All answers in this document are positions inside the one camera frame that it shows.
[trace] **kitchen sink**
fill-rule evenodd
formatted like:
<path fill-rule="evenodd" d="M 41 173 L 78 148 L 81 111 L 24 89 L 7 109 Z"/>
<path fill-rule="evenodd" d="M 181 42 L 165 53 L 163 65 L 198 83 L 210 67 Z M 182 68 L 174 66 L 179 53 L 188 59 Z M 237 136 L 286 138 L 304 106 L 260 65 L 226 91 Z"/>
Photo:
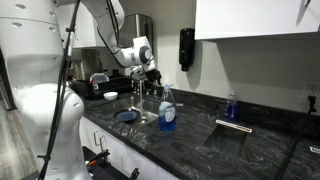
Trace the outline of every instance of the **kitchen sink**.
<path fill-rule="evenodd" d="M 131 96 L 116 101 L 98 105 L 96 110 L 103 112 L 104 120 L 117 121 L 114 115 L 125 109 L 134 109 L 140 112 L 140 116 L 135 121 L 119 122 L 126 123 L 132 127 L 139 128 L 149 124 L 158 118 L 160 102 L 153 100 L 142 100 L 143 114 L 141 116 L 141 101 L 139 96 Z"/>
<path fill-rule="evenodd" d="M 246 137 L 244 131 L 218 125 L 204 145 L 218 153 L 239 158 Z"/>

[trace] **blue plate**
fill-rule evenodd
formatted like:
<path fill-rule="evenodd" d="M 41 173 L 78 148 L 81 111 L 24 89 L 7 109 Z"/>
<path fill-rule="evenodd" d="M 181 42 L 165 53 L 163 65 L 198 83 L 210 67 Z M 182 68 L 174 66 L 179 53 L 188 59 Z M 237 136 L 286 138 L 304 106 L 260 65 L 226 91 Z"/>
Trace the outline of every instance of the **blue plate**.
<path fill-rule="evenodd" d="M 130 122 L 138 119 L 140 112 L 134 109 L 124 109 L 114 115 L 117 121 Z"/>

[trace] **floor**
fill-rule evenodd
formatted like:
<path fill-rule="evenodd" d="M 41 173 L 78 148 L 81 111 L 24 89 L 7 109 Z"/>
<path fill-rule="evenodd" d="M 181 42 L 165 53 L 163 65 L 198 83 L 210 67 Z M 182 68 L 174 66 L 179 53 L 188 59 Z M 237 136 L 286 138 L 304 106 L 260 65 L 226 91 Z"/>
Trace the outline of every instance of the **floor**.
<path fill-rule="evenodd" d="M 21 117 L 0 106 L 0 180 L 20 180 L 36 171 Z"/>

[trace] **sink drain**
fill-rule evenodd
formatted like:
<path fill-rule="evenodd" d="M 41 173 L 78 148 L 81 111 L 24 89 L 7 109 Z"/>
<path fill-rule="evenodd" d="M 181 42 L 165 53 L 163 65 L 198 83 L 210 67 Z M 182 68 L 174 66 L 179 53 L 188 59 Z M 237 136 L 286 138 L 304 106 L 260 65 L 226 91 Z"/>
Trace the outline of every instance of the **sink drain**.
<path fill-rule="evenodd" d="M 145 124 L 148 122 L 148 119 L 145 116 L 142 116 L 140 119 L 137 120 L 139 124 Z"/>

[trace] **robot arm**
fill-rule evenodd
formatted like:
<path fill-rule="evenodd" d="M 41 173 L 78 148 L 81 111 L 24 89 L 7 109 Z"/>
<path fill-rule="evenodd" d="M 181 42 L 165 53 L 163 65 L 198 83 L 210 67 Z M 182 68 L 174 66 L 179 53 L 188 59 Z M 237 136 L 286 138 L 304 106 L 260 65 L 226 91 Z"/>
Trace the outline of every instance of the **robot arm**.
<path fill-rule="evenodd" d="M 152 74 L 156 70 L 148 41 L 142 37 L 134 39 L 132 48 L 119 46 L 109 8 L 106 9 L 107 1 L 82 0 L 96 18 L 102 37 L 119 63 L 124 67 L 140 65 L 141 71 Z M 38 179 L 46 175 L 47 180 L 89 180 L 79 137 L 84 104 L 65 86 L 71 53 L 67 54 L 70 52 L 67 50 L 62 53 L 53 3 L 57 5 L 59 0 L 33 0 L 24 4 L 0 0 L 0 46 L 32 152 L 35 157 L 41 155 L 41 159 L 36 159 L 38 169 L 43 167 Z M 118 0 L 112 0 L 112 4 L 120 28 L 124 13 Z"/>
<path fill-rule="evenodd" d="M 64 5 L 73 0 L 60 0 Z M 118 0 L 81 0 L 98 23 L 98 32 L 104 44 L 109 48 L 118 64 L 127 68 L 136 66 L 131 77 L 136 80 L 148 78 L 149 81 L 158 81 L 160 72 L 156 70 L 151 46 L 145 36 L 134 38 L 133 47 L 123 48 L 119 42 L 119 29 L 122 27 L 125 14 Z"/>

